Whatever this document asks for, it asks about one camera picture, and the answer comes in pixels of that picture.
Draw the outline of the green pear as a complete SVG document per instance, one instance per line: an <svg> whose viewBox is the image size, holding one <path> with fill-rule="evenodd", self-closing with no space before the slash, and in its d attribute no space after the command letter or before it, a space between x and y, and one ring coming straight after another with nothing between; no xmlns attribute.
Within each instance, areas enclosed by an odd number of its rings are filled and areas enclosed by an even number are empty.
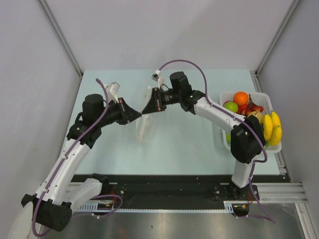
<svg viewBox="0 0 319 239"><path fill-rule="evenodd" d="M230 110L231 112L234 112L234 113L237 113L238 112L238 105L233 102L233 101L226 101L224 104L223 104L223 107Z"/></svg>

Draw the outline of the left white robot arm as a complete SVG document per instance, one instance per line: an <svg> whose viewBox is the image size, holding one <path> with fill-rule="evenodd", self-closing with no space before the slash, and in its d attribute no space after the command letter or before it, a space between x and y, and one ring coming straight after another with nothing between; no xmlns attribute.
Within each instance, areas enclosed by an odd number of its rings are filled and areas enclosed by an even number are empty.
<svg viewBox="0 0 319 239"><path fill-rule="evenodd" d="M85 97L75 123L66 136L64 148L51 172L33 195L26 194L21 204L33 204L32 225L40 224L60 232L66 228L75 210L88 200L109 196L108 179L92 174L71 192L66 189L80 163L102 134L102 128L118 123L126 125L141 117L123 98L105 101L99 94Z"/></svg>

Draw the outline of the orange fruit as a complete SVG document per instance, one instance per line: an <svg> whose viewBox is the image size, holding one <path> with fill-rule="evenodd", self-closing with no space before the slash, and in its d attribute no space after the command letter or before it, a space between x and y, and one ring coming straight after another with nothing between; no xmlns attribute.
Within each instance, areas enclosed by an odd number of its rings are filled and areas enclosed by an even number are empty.
<svg viewBox="0 0 319 239"><path fill-rule="evenodd" d="M239 107L246 105L249 102L249 95L246 92L236 92L233 97L233 102Z"/></svg>

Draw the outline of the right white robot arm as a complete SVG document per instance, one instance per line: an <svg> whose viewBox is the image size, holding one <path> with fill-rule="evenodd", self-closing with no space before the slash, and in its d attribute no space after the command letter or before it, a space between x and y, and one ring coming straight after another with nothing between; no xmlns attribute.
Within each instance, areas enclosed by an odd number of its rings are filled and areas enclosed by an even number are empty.
<svg viewBox="0 0 319 239"><path fill-rule="evenodd" d="M236 159L230 195L236 200L243 199L252 180L254 158L265 152L266 141L259 120L234 113L211 101L205 93L192 89L183 71L172 73L169 79L168 90L152 88L142 113L163 112L168 105L180 104L185 112L207 119L230 134L231 154Z"/></svg>

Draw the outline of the yellow banana bunch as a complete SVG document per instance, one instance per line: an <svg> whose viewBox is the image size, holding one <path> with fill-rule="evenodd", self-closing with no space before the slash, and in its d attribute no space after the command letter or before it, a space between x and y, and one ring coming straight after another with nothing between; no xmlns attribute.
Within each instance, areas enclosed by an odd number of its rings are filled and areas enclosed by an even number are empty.
<svg viewBox="0 0 319 239"><path fill-rule="evenodd" d="M264 116L263 128L264 138L269 146L275 146L281 142L283 130L281 120L276 112L271 111L270 115Z"/></svg>

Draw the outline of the clear zip top bag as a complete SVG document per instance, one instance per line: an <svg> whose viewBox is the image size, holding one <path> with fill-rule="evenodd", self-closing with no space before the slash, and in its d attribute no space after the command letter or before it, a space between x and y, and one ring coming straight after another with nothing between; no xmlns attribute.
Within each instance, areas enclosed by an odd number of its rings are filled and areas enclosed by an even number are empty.
<svg viewBox="0 0 319 239"><path fill-rule="evenodd" d="M145 95L140 101L139 111L145 108L149 100L151 99L152 87L148 86ZM157 128L162 120L162 115L160 114L146 114L142 115L136 120L136 137L138 143L146 142L148 139L154 136Z"/></svg>

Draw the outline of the red strawberry bunch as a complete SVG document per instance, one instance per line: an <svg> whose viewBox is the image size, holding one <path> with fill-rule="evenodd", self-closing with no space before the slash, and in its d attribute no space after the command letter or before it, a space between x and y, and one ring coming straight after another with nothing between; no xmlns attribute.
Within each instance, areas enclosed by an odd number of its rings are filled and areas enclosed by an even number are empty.
<svg viewBox="0 0 319 239"><path fill-rule="evenodd" d="M243 106L239 106L238 107L238 111L237 114L239 115L243 115L245 117L248 117L248 115L252 112L263 112L264 108L262 106L256 105L252 98L251 95L249 94L249 101L247 104L243 105Z"/></svg>

